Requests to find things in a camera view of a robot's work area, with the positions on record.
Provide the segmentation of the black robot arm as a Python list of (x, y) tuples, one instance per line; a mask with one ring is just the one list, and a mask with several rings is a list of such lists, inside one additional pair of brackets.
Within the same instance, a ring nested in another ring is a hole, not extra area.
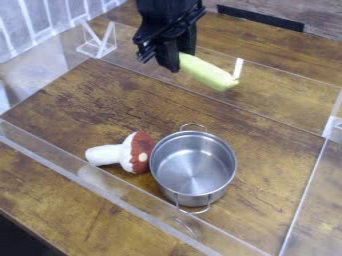
[(173, 73), (181, 70), (179, 53), (195, 54), (197, 22), (206, 14), (202, 0), (136, 0), (142, 24), (132, 37), (138, 60), (153, 58)]

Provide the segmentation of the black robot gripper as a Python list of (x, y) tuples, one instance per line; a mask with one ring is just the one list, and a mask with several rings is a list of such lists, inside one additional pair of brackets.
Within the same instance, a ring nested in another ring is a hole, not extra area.
[(206, 8), (202, 3), (138, 3), (140, 27), (132, 37), (138, 59), (158, 64), (173, 73), (181, 70), (179, 51), (194, 55), (197, 48), (197, 21)]

